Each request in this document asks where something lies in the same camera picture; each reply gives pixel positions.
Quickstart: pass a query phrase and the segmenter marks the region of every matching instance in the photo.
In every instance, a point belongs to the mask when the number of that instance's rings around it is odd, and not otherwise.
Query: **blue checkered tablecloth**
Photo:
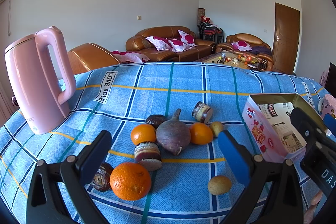
[[[94,101],[107,71],[117,71],[106,104]],[[236,140],[252,153],[258,147],[249,140],[241,117],[247,96],[251,93],[296,92],[307,99],[305,82],[315,107],[327,93],[308,78],[273,72],[252,72],[228,66],[203,63],[125,64],[76,75],[77,90],[68,101],[70,115],[50,133],[35,135],[20,111],[0,129],[0,195],[20,223],[26,223],[26,203],[31,176],[39,159],[47,163],[63,161],[78,155],[101,130],[112,134],[112,147],[106,161],[113,167],[134,161],[131,130],[144,123],[151,114],[171,117],[181,108],[180,119],[195,122],[191,112],[198,101],[214,109],[212,121],[221,121]],[[162,150],[163,166],[151,172],[152,191],[144,198],[129,202],[109,190],[101,193],[86,189],[110,223],[170,224],[219,223],[230,211],[243,190],[219,150],[217,140],[208,145],[190,144],[179,156]],[[297,168],[304,209],[317,192],[314,182]],[[220,196],[210,195],[208,181],[225,175],[232,189]],[[63,184],[60,189],[68,211],[75,221],[81,218],[71,203]],[[267,185],[251,215],[257,218],[265,202]]]

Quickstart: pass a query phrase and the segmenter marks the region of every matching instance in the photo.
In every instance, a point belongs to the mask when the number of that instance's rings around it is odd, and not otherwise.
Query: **doorframe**
[[[274,20],[274,38],[273,38],[273,48],[272,48],[272,55],[274,53],[274,45],[277,39],[277,4],[280,6],[285,6],[285,7],[289,7],[287,5],[283,5],[281,3],[274,3],[274,16],[275,16],[275,20]],[[302,6],[301,6],[301,10],[289,7],[291,9],[297,10],[300,13],[300,19],[299,19],[299,34],[298,34],[298,38],[297,38],[297,48],[296,48],[296,58],[295,58],[295,64],[294,64],[294,69],[293,72],[295,72],[296,67],[297,67],[297,63],[298,63],[298,57],[299,57],[299,52],[300,52],[300,48],[301,48],[301,36],[302,36]]]

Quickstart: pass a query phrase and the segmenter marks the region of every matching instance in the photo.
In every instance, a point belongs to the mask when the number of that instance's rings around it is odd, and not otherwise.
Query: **open tin box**
[[[294,107],[301,108],[321,129],[327,130],[320,115],[297,93],[248,97],[242,116],[266,161],[294,161],[305,153],[305,139],[290,122]]]

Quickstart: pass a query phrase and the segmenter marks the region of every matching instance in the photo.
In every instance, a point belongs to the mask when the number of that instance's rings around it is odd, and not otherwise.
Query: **coffee table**
[[[227,57],[235,57],[238,58],[238,54],[234,54],[233,52],[223,51],[225,52]],[[233,64],[232,62],[225,62],[225,63],[217,63],[217,60],[221,59],[222,52],[218,52],[206,57],[203,57],[201,59],[198,59],[194,62],[202,62],[202,63],[212,63],[214,62],[217,65],[223,65],[223,66],[230,66],[230,67],[236,67],[236,68],[242,68],[242,69],[252,69],[252,70],[260,70],[260,64],[261,62],[255,63],[254,65],[257,67],[256,69],[253,69],[249,67],[248,65],[245,65],[243,62],[239,62],[238,64]]]

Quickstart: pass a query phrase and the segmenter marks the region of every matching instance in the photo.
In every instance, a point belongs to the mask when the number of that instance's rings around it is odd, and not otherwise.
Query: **white wall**
[[[250,33],[273,48],[276,2],[301,14],[301,0],[199,0],[199,6],[206,9],[206,16],[221,27],[226,36]]]
[[[302,43],[296,73],[320,80],[336,64],[336,8],[331,0],[301,0]]]
[[[64,34],[67,49],[94,42],[108,50],[125,50],[138,31],[154,26],[182,25],[197,30],[198,0],[12,0],[8,37],[8,0],[0,5],[0,52],[11,42],[55,25]],[[0,81],[12,91],[0,55]]]

